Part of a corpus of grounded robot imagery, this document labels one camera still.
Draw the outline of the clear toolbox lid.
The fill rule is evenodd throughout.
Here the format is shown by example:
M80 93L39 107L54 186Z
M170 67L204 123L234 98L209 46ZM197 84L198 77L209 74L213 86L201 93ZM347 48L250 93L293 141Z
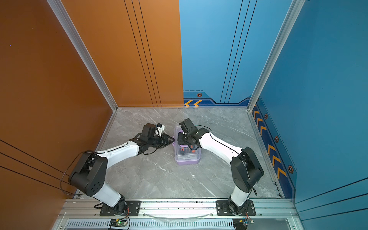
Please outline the clear toolbox lid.
M174 157L175 158L199 158L201 157L201 149L199 149L197 146L188 147L188 146L180 146L177 144L178 133L183 133L179 124L177 124L174 128L175 142L172 144L174 147Z

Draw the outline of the purple toolbox base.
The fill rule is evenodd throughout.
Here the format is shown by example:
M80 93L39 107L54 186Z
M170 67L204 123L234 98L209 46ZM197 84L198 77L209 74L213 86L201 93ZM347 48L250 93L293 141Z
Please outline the purple toolbox base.
M200 161L199 158L175 158L175 161L178 165L193 165L198 164Z

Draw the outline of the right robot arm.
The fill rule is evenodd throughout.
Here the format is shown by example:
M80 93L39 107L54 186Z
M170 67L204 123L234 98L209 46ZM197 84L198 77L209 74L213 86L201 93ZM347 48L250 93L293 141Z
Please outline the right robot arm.
M250 147L240 148L231 145L212 134L205 126L198 128L187 118L179 123L182 133L178 139L189 147L208 150L223 159L231 167L235 188L228 199L228 213L235 216L255 216L255 206L249 196L256 195L255 185L264 175L264 170Z

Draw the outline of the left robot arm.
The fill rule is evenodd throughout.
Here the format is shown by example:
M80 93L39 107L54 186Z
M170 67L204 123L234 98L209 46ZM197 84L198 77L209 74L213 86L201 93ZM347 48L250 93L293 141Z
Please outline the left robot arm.
M108 206L114 215L125 214L125 197L105 182L106 172L113 165L140 154L148 155L147 150L163 149L175 142L164 132L164 125L144 125L142 132L127 142L102 151L85 151L69 176L69 183L89 197Z

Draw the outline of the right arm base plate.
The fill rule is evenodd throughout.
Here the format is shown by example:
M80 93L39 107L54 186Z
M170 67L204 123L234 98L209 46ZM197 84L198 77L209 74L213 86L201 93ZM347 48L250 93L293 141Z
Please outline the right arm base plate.
M242 206L231 200L217 200L215 203L218 216L256 216L254 203L249 199Z

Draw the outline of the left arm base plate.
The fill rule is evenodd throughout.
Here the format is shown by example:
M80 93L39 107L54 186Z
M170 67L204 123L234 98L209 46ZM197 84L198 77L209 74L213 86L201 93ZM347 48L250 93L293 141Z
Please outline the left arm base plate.
M136 217L139 215L141 201L139 200L128 200L118 202L114 207L110 207L103 203L100 216L117 216L117 217Z

